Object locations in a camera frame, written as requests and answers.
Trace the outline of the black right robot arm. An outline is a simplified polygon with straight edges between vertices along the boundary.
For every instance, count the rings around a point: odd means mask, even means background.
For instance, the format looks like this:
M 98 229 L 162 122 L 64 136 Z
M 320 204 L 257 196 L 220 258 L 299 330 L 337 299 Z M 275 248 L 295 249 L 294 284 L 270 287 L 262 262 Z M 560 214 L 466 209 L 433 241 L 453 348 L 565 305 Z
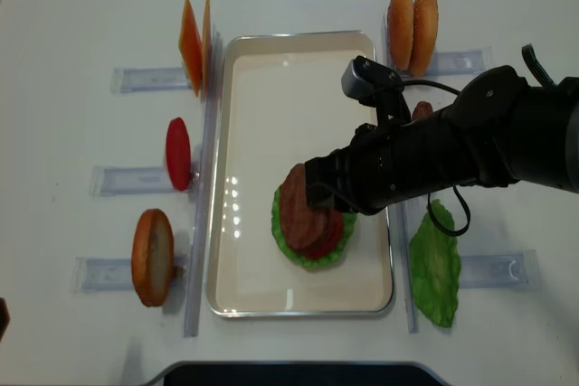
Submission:
M 305 164 L 311 207 L 373 215 L 453 186 L 525 181 L 578 189 L 578 81 L 533 87 L 509 66 L 469 83 L 452 104 L 411 120 L 403 83 L 372 85 L 352 98 L 374 108 L 350 144 Z

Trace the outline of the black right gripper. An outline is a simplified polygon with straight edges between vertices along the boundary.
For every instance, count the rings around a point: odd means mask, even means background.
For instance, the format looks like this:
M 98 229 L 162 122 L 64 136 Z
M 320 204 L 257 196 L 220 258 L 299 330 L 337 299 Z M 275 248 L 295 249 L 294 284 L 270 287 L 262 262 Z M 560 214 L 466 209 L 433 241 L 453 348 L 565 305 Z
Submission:
M 400 128 L 388 134 L 360 126 L 348 146 L 305 163 L 308 206 L 375 215 L 417 197 L 418 165 L 412 150 Z

